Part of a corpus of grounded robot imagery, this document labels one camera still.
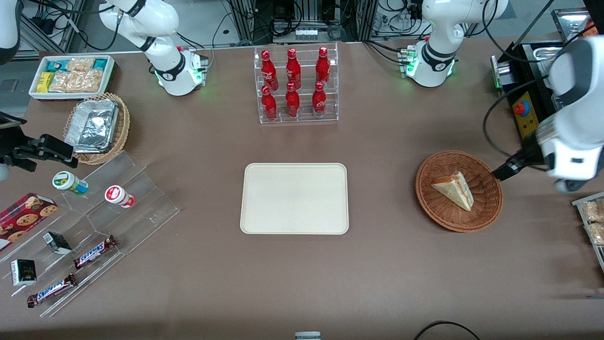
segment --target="coca-cola bottle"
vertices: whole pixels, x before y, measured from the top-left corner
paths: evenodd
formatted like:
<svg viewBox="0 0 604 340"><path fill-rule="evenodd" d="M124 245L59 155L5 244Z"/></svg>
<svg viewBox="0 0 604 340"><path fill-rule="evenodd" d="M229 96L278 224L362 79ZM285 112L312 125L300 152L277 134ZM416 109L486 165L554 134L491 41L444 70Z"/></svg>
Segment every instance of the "coca-cola bottle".
<svg viewBox="0 0 604 340"><path fill-rule="evenodd" d="M277 101L271 94L271 89L267 85L262 85L262 110L268 120L277 119Z"/></svg>
<svg viewBox="0 0 604 340"><path fill-rule="evenodd" d="M296 57L296 50L293 48L288 50L288 64L285 69L288 71L288 82L294 83L296 90L299 90L302 87L302 72L300 62Z"/></svg>
<svg viewBox="0 0 604 340"><path fill-rule="evenodd" d="M316 61L316 81L329 82L329 59L327 58L327 47L319 48L319 60Z"/></svg>
<svg viewBox="0 0 604 340"><path fill-rule="evenodd" d="M325 116L325 101L327 96L323 90L323 82L316 82L315 92L312 94L312 115L315 118L323 118Z"/></svg>
<svg viewBox="0 0 604 340"><path fill-rule="evenodd" d="M289 117L298 117L300 110L300 96L296 92L296 86L293 82L288 83L288 92L285 94L285 101L288 103L288 115Z"/></svg>
<svg viewBox="0 0 604 340"><path fill-rule="evenodd" d="M268 85L272 91L279 89L279 82L277 81L277 69L275 64L272 63L271 54L264 50L260 53L262 57L262 78L264 84Z"/></svg>

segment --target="cookie box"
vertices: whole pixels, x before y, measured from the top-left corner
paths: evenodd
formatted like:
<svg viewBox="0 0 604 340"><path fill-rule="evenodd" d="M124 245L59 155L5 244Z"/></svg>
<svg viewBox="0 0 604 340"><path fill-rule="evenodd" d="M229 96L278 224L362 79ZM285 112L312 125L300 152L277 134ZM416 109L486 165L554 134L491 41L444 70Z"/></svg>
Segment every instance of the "cookie box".
<svg viewBox="0 0 604 340"><path fill-rule="evenodd" d="M57 204L50 198L30 192L0 212L0 252L57 209Z"/></svg>

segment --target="acrylic bottle rack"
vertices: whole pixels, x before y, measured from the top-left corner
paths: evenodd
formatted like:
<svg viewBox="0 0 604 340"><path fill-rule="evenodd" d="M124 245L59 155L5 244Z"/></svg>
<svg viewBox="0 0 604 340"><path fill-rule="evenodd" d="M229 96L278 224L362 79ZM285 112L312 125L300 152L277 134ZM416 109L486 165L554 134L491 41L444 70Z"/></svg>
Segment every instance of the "acrylic bottle rack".
<svg viewBox="0 0 604 340"><path fill-rule="evenodd" d="M316 61L319 58L319 48L327 47L327 58L329 59L329 82L325 84L324 90L327 96L325 103L325 116L317 119L312 115L312 94L315 91L316 84ZM295 45L296 55L300 62L302 87L298 90L300 95L300 112L297 118L291 118L288 115L285 94L287 93L286 85L288 77L286 73L286 65L288 63L288 48L291 46L269 46L256 48L254 50L254 74L256 82L256 96L258 99L258 112L261 124L266 123L320 123L337 121L339 118L339 102L338 102L338 46L336 44L309 44ZM270 121L264 115L262 110L262 92L261 88L264 85L262 78L262 59L260 52L268 50L271 53L271 60L277 69L277 80L279 88L273 91L272 95L277 101L277 120Z"/></svg>
<svg viewBox="0 0 604 340"><path fill-rule="evenodd" d="M14 249L7 248L5 252L8 253L2 254L0 260L2 284L7 285L12 285L11 261L35 261L36 283L32 286L14 287L12 294L23 300L23 308L27 308L28 296L63 280L69 273L75 273L78 286L69 288L60 296L50 297L32 309L32 312L41 313L40 317L52 316L58 312L179 212L166 194L153 184L144 172L144 166L126 151L122 151L84 179L89 185L84 195L61 193L54 199L59 210L25 234L23 238L29 238L15 244ZM125 209L107 202L104 191L111 185L125 188L136 197L136 204ZM52 253L42 239L48 231L62 234L72 251L67 255ZM109 235L115 237L118 245L76 271L73 260L100 244Z"/></svg>

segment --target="wicker basket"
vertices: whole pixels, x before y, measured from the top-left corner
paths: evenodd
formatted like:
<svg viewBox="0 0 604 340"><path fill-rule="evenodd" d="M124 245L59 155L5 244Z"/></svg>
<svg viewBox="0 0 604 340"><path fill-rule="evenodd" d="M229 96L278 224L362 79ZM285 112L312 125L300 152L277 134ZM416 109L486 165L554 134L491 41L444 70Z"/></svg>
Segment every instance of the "wicker basket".
<svg viewBox="0 0 604 340"><path fill-rule="evenodd" d="M114 102L118 103L120 106L120 112L117 116L117 127L114 132L113 145L111 149L104 154L76 154L74 153L74 157L77 158L80 162L89 165L99 165L106 163L112 160L117 154L119 154L122 149L124 149L124 145L126 144L126 139L128 138L128 129L130 128L130 113L128 112L128 108L124 104L124 102L116 95L111 93L103 93L94 97L90 97L85 99L86 101L90 100L103 100L110 99ZM74 108L67 119L67 124L63 129L63 138L67 135L67 130L69 130L69 126L71 124L71 118L74 115Z"/></svg>
<svg viewBox="0 0 604 340"><path fill-rule="evenodd" d="M436 189L432 182L461 171L474 196L471 211L465 211ZM428 157L417 171L416 194L426 213L441 226L457 232L477 232L490 226L501 213L501 185L489 166L460 151L444 151Z"/></svg>

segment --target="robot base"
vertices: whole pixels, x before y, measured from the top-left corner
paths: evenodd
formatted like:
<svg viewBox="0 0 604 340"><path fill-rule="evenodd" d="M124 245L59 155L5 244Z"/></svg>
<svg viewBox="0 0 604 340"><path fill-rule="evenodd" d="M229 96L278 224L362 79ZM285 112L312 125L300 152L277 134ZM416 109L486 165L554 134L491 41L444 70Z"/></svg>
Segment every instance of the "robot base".
<svg viewBox="0 0 604 340"><path fill-rule="evenodd" d="M202 60L198 54L191 51L181 51L185 57L185 67L174 80L167 81L155 73L159 84L172 96L184 96L199 86L205 85L208 74L208 60Z"/></svg>
<svg viewBox="0 0 604 340"><path fill-rule="evenodd" d="M424 87L437 87L451 75L455 60L451 62L448 70L434 71L432 66L423 60L422 48L425 44L425 41L420 41L415 45L409 45L404 54L398 54L399 61L406 63L400 66L400 75L403 78L411 78Z"/></svg>

